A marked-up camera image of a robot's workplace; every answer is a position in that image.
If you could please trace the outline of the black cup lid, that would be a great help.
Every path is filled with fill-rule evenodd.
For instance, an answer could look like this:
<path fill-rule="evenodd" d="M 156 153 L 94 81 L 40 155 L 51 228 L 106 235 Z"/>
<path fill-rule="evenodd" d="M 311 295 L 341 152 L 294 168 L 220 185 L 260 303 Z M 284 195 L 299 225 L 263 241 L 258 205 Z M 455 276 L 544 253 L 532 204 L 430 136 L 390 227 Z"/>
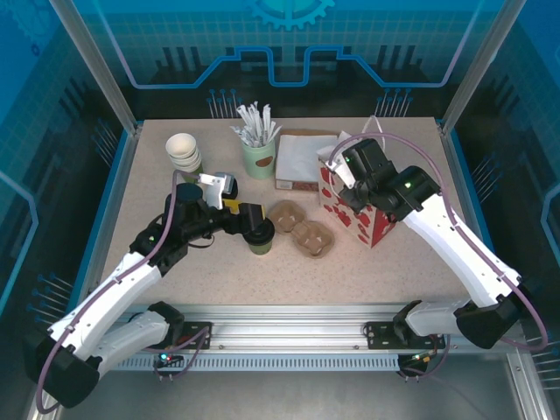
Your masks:
<path fill-rule="evenodd" d="M 244 240 L 251 246 L 262 246 L 272 241 L 275 236 L 275 227 L 272 221 L 265 218 L 263 223 L 253 231 L 243 235 Z"/>

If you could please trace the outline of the white red paper gift bag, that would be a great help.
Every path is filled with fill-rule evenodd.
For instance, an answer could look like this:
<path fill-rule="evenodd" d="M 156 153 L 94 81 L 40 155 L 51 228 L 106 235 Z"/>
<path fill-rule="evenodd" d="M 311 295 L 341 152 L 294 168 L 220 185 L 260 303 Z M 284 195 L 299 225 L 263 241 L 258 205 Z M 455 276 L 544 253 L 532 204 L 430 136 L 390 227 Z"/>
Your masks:
<path fill-rule="evenodd" d="M 344 183 L 326 166 L 334 146 L 350 136 L 349 133 L 341 131 L 338 135 L 331 136 L 331 142 L 327 146 L 317 150 L 319 204 L 339 228 L 371 249 L 394 225 L 383 212 L 370 205 L 360 213 L 355 213 L 340 196 Z"/>

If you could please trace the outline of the brown pulp cup carrier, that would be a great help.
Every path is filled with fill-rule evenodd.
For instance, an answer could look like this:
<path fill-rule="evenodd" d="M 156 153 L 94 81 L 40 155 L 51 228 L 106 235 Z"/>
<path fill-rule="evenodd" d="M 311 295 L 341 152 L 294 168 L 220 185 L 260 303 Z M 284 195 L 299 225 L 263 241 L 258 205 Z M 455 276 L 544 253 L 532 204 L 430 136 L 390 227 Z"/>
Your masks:
<path fill-rule="evenodd" d="M 276 232 L 288 235 L 305 257 L 320 259 L 333 248 L 333 232 L 323 223 L 309 220 L 306 211 L 292 200 L 278 202 L 268 212 L 268 218 Z"/>

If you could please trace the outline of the cardboard napkin box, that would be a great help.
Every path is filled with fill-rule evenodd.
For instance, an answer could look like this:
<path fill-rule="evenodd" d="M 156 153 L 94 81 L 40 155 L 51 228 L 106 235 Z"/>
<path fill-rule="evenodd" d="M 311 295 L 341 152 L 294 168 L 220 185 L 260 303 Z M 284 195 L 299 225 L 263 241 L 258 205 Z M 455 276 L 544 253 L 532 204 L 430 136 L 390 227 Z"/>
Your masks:
<path fill-rule="evenodd" d="M 339 134 L 334 132 L 334 131 L 319 130 L 319 129 L 283 129 L 280 133 L 280 136 L 281 135 L 294 135 L 294 136 L 336 135 L 337 137 L 339 136 Z M 278 151 L 279 142 L 280 142 L 280 137 L 279 137 L 279 140 L 277 142 L 277 151 Z M 318 182 L 298 182 L 298 181 L 276 180 L 276 173 L 275 173 L 276 189 L 288 190 L 288 191 L 316 192 L 319 189 L 319 154 L 318 154 L 317 163 L 318 163 Z"/>

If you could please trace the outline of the green straw holder cup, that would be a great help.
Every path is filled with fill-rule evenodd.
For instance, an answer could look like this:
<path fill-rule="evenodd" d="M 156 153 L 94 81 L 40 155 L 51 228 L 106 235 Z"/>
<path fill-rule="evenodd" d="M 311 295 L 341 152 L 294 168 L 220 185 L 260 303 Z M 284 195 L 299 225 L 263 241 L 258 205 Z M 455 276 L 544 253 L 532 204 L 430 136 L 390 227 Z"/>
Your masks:
<path fill-rule="evenodd" d="M 246 173 L 253 179 L 268 179 L 274 176 L 276 144 L 270 141 L 262 147 L 241 145 Z"/>

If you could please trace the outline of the stack of paper cups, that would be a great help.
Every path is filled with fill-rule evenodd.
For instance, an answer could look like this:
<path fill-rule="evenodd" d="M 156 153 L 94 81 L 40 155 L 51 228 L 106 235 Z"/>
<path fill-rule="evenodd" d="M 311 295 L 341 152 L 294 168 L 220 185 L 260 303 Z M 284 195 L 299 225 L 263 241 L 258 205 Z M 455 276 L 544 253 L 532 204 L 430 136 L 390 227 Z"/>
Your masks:
<path fill-rule="evenodd" d="M 198 183 L 203 166 L 195 137 L 187 133 L 175 134 L 167 140 L 165 150 L 174 168 L 182 172 L 184 181 Z"/>

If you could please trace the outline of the left base LED connector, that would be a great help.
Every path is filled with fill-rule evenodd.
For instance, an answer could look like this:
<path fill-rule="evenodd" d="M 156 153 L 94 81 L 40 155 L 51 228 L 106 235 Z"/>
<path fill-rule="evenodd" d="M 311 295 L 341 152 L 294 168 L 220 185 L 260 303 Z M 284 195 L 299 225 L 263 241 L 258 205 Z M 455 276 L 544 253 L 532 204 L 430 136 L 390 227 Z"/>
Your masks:
<path fill-rule="evenodd" d="M 180 353 L 172 353 L 172 349 L 173 346 L 167 346 L 157 350 L 157 356 L 155 359 L 155 367 L 157 369 L 176 368 L 184 361 L 184 356 Z"/>

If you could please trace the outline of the aluminium side rail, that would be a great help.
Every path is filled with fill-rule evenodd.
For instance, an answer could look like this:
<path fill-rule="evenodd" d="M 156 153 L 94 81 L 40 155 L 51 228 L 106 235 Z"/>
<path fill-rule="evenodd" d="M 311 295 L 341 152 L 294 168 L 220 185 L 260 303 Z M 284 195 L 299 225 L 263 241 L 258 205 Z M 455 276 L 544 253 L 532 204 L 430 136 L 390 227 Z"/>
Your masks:
<path fill-rule="evenodd" d="M 102 279 L 141 129 L 134 135 L 122 133 L 66 307 L 68 312 L 82 301 L 96 281 Z"/>
<path fill-rule="evenodd" d="M 441 121 L 436 120 L 436 123 L 437 132 L 451 174 L 451 185 L 448 192 L 452 202 L 451 206 L 464 224 L 470 228 L 490 251 L 494 252 L 494 244 L 466 162 L 465 153 L 461 148 L 459 137 L 454 129 L 450 134 L 445 134 L 440 127 Z"/>

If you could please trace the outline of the aluminium front rail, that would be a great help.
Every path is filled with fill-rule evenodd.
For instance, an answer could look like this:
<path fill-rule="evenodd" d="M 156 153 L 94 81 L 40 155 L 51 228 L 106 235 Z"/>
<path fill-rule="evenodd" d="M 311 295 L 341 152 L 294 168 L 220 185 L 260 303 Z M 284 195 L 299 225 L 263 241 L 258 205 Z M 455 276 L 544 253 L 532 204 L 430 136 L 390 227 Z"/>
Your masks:
<path fill-rule="evenodd" d="M 181 305 L 106 309 L 95 302 L 48 327 L 79 359 L 123 359 L 141 351 L 178 352 L 200 333 L 215 351 L 348 352 L 369 347 L 368 324 L 389 331 L 400 304 Z"/>

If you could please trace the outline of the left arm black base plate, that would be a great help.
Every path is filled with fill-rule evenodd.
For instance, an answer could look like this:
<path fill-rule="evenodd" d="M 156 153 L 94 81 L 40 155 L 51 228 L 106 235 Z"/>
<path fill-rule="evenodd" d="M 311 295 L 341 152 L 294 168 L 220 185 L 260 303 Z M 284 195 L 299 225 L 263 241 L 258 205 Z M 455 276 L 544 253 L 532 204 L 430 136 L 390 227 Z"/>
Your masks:
<path fill-rule="evenodd" d="M 178 336 L 178 339 L 175 341 L 174 345 L 177 347 L 183 345 L 185 342 L 189 342 L 189 345 L 186 346 L 185 349 L 195 350 L 202 340 L 201 349 L 207 350 L 211 345 L 213 326 L 214 325 L 211 322 L 186 321 L 183 323 L 181 333 Z M 206 335 L 200 335 L 197 339 L 195 339 L 194 337 L 204 329 L 206 329 Z"/>

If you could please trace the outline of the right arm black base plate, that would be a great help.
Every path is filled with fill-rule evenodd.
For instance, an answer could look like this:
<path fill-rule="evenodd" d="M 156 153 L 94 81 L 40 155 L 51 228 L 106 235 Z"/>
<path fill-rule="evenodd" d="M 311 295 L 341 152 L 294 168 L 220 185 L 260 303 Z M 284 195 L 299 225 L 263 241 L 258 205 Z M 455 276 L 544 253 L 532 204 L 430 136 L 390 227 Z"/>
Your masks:
<path fill-rule="evenodd" d="M 392 322 L 367 322 L 362 327 L 369 350 L 443 350 L 446 346 L 443 336 L 417 336 L 414 333 L 400 338 Z"/>

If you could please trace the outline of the aluminium frame post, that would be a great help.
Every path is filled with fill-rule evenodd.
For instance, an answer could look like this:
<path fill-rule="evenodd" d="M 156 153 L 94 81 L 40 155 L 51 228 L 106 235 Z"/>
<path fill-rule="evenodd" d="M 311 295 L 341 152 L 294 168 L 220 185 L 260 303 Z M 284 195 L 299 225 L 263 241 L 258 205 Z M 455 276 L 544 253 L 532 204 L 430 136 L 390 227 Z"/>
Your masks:
<path fill-rule="evenodd" d="M 494 61 L 527 0 L 504 0 L 481 46 L 444 113 L 441 134 L 448 137 Z"/>
<path fill-rule="evenodd" d="M 48 0 L 73 41 L 90 73 L 113 109 L 124 130 L 131 136 L 137 133 L 134 117 L 123 92 L 102 56 L 81 14 L 72 0 Z"/>

